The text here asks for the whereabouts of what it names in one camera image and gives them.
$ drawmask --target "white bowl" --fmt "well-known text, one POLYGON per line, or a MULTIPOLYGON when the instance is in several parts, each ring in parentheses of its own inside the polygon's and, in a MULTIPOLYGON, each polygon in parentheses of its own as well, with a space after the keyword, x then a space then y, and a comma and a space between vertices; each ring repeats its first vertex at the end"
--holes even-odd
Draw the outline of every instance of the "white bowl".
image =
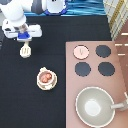
POLYGON ((99 87, 87 87, 76 98, 76 112, 79 118, 91 127, 105 127, 114 118, 112 97, 99 87))

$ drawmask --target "pink stove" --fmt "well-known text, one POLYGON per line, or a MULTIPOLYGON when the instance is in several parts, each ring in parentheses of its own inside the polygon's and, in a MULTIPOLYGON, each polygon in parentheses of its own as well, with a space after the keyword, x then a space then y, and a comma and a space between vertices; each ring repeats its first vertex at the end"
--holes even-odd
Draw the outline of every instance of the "pink stove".
MULTIPOLYGON (((66 128, 90 128, 77 115, 76 97, 86 87, 100 87, 115 103, 126 87, 114 41, 66 42, 66 128)), ((128 110, 116 111, 106 128, 128 128, 128 110)))

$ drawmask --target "stove burner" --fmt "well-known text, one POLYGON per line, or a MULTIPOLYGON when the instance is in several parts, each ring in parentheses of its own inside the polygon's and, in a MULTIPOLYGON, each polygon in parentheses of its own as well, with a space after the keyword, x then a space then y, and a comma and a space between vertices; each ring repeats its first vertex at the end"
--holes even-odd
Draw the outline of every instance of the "stove burner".
POLYGON ((80 46, 77 46, 75 47, 74 49, 74 56, 77 58, 77 59, 85 59, 87 58, 89 55, 89 50, 87 47, 83 46, 83 45, 80 45, 80 46))
POLYGON ((111 54, 111 49, 106 45, 99 45, 96 48, 96 54, 100 57, 106 58, 111 54))
POLYGON ((86 62, 79 62, 75 66, 75 72, 79 76, 82 76, 82 77, 87 76, 89 75, 90 71, 91 71, 91 68, 89 64, 86 62))
POLYGON ((98 70, 103 76, 112 76, 115 72, 114 66, 109 62, 100 63, 98 70))

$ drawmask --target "black tabletop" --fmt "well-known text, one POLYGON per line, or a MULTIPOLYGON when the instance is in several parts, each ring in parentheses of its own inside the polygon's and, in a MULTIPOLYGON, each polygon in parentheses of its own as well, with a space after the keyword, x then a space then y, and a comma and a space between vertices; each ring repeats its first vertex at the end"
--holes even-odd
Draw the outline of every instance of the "black tabletop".
POLYGON ((107 16, 28 17, 42 27, 30 42, 32 55, 23 59, 23 43, 6 39, 0 50, 0 127, 66 128, 66 41, 111 40, 107 16), (55 72, 56 87, 42 91, 40 68, 55 72))

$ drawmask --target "blue background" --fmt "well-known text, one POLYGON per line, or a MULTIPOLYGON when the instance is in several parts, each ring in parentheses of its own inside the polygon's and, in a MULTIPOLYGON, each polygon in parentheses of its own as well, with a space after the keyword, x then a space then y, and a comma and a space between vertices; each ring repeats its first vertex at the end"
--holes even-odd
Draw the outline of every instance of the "blue background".
MULTIPOLYGON (((68 0, 68 10, 62 16, 106 15, 103 0, 68 0)), ((45 16, 25 13, 27 16, 45 16)))

